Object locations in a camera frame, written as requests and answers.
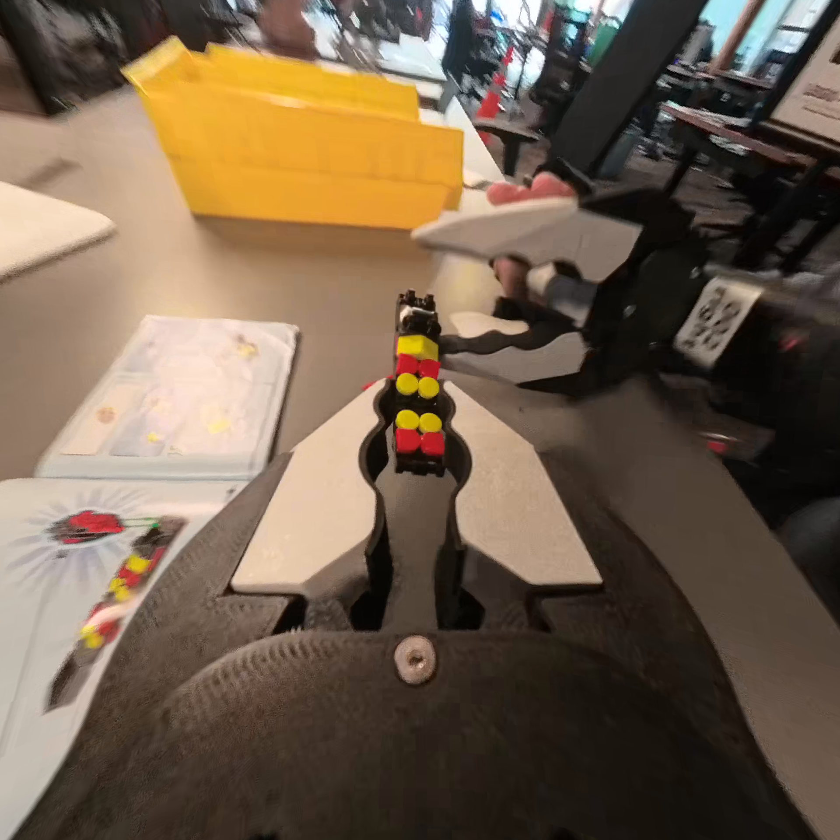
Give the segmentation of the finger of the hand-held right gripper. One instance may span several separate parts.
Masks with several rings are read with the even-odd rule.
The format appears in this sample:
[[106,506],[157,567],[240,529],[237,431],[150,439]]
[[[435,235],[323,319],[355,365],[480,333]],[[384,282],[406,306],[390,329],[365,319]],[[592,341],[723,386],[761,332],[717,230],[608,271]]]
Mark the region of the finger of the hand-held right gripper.
[[586,281],[604,281],[624,264],[643,233],[641,224],[581,208],[567,197],[451,212],[412,231],[420,246],[486,263],[518,259],[540,268],[574,266]]
[[457,312],[453,331],[438,340],[440,363],[448,371],[514,385],[577,374],[587,348],[581,331],[564,315],[501,318]]

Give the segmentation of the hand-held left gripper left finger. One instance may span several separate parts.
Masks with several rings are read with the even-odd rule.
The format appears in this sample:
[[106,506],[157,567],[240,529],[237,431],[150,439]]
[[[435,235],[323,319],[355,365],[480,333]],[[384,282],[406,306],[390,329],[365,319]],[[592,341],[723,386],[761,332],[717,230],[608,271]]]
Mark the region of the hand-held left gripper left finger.
[[357,596],[370,588],[377,497],[361,450],[379,425],[384,388],[358,394],[291,450],[231,578],[235,593]]

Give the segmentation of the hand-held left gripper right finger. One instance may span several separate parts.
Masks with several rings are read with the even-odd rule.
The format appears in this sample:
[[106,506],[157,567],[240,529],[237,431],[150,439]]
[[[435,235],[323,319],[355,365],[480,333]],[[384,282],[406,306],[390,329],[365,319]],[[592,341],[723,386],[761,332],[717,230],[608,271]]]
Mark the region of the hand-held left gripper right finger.
[[449,399],[468,460],[455,494],[462,543],[536,589],[601,586],[535,447],[455,384]]

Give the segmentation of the long black red yellow lego assembly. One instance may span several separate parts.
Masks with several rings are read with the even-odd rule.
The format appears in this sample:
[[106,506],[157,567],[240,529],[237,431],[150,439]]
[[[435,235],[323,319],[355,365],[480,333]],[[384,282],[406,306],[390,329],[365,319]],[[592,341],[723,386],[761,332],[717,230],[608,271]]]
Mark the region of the long black red yellow lego assembly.
[[393,445],[395,470],[442,477],[446,471],[447,407],[439,376],[440,339],[434,296],[409,289],[395,305]]

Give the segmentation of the person's right hand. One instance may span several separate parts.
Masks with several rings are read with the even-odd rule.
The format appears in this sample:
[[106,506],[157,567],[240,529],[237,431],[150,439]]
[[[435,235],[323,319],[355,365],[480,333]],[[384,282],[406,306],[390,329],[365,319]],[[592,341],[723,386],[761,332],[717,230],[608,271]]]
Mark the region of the person's right hand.
[[[515,185],[499,182],[489,186],[486,199],[492,206],[521,203],[537,198],[577,198],[572,185],[549,172],[535,175],[530,185]],[[527,278],[530,268],[511,257],[499,257],[492,262],[492,269],[500,283],[503,297],[510,300],[526,300],[529,296]]]

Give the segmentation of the orange traffic cone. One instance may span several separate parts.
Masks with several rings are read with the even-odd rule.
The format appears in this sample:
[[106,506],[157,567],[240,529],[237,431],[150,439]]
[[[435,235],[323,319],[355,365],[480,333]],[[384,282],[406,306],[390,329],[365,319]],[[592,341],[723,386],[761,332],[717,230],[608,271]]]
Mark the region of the orange traffic cone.
[[475,122],[494,120],[501,110],[501,93],[506,86],[507,73],[515,51],[515,45],[510,43],[495,71],[490,86],[483,97],[474,117]]

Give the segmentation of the open instruction booklet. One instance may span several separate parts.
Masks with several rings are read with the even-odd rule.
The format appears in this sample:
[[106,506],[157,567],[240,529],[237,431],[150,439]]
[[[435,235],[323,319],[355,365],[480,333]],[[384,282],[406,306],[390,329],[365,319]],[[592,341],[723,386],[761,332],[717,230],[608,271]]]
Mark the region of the open instruction booklet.
[[153,583],[266,467],[299,336],[146,316],[34,476],[2,481],[2,838],[63,764]]

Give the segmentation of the yellow plastic bin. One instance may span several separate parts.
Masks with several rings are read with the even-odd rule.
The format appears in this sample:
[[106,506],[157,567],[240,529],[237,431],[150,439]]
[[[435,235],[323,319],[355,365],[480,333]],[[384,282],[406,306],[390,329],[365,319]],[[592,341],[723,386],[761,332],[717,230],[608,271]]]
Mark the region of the yellow plastic bin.
[[122,74],[194,215],[413,230],[459,208],[463,131],[412,85],[176,37]]

